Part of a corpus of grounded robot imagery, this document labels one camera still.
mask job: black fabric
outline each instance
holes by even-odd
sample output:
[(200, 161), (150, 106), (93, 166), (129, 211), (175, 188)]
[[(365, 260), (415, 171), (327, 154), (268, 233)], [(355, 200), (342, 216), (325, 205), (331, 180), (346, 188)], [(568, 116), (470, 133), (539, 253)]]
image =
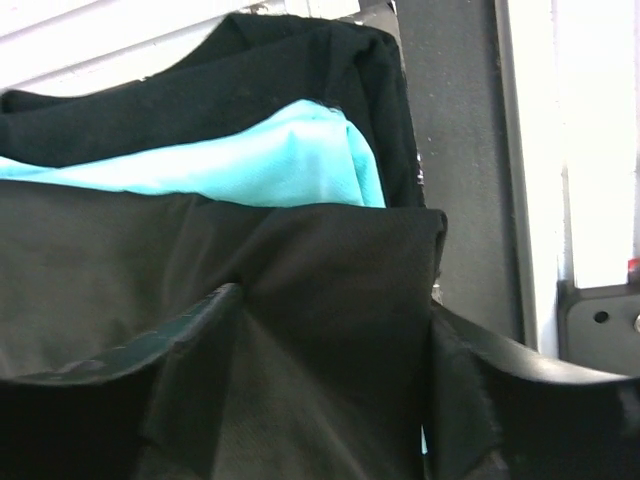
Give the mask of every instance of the black fabric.
[(637, 379), (543, 357), (442, 307), (431, 346), (435, 478), (640, 477)]
[(238, 133), (301, 98), (340, 108), (363, 133), (388, 206), (424, 205), (394, 38), (327, 20), (234, 14), (144, 82), (66, 100), (7, 92), (0, 155), (61, 167), (195, 142)]
[(422, 478), (440, 212), (0, 195), (0, 478)]

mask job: screw hole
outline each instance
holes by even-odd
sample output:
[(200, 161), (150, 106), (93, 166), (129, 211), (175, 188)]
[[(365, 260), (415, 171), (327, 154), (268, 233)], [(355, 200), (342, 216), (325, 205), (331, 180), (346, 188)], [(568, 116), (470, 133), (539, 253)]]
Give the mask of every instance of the screw hole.
[(596, 321), (596, 323), (604, 323), (609, 320), (609, 314), (607, 312), (597, 312), (593, 316), (593, 319)]

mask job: turquoise fabric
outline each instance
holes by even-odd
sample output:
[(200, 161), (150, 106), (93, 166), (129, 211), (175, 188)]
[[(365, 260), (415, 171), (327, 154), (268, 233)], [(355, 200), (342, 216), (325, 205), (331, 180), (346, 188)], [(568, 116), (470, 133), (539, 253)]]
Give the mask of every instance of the turquoise fabric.
[(199, 193), (258, 207), (384, 207), (373, 152), (345, 116), (308, 100), (244, 132), (65, 168), (0, 157), (0, 178), (146, 195)]

